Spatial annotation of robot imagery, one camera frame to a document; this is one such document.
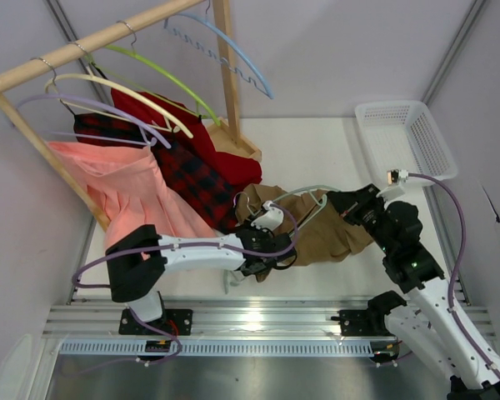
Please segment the sage green plastic hanger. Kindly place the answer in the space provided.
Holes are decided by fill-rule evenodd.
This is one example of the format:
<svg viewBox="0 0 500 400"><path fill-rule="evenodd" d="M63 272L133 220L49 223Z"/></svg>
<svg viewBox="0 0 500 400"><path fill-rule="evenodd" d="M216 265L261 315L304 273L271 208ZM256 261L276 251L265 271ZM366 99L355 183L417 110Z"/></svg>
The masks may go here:
<svg viewBox="0 0 500 400"><path fill-rule="evenodd" d="M308 187L300 187L291 192L285 192L274 199L271 199L271 203L279 203L284 198L292 198L299 196L300 198L304 194L312 199L315 205L310 209L309 212L302 218L301 222L297 222L297 229L301 231L306 225L308 225L327 205L328 198L326 191L328 189L333 189L332 187L326 185L312 185ZM230 288L235 288L239 286L245 278L243 276L239 277L234 272L225 271L222 275L222 285L225 294L229 293Z"/></svg>

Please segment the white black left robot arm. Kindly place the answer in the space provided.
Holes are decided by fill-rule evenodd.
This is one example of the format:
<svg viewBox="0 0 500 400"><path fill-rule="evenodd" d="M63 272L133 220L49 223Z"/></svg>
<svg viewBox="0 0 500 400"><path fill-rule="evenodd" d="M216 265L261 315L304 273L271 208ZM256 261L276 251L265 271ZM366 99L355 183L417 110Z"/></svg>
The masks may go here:
<svg viewBox="0 0 500 400"><path fill-rule="evenodd" d="M220 237L170 237L143 225L105 253L111 299L126 303L143 322L163 318L163 300L154 290L165 273L225 270L243 276L281 267L297 256L287 233L242 228Z"/></svg>

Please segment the tan brown skirt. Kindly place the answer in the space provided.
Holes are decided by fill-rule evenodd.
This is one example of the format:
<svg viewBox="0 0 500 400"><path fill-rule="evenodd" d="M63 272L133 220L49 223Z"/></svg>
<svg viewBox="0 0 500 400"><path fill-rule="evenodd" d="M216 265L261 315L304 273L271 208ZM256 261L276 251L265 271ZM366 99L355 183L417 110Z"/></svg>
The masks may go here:
<svg viewBox="0 0 500 400"><path fill-rule="evenodd" d="M373 240L363 227L346 223L330 202L322 204L326 194L321 188L294 193L278 186L250 184L237 197L235 215L243 223L258 213L266 201L272 201L296 218L296 255L281 262L283 268L340 263L349 256L361 253Z"/></svg>

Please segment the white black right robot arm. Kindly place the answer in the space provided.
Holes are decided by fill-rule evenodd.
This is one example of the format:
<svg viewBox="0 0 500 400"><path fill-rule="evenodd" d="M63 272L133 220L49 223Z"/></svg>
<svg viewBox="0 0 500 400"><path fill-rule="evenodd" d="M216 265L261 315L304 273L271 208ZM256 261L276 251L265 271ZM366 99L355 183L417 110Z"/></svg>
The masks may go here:
<svg viewBox="0 0 500 400"><path fill-rule="evenodd" d="M500 399L500 356L453 296L451 283L423 246L418 208L386 204L372 184L329 192L327 200L348 224L366 230L383 252L382 265L398 292L367 303L366 324L402 340L449 384L449 399Z"/></svg>

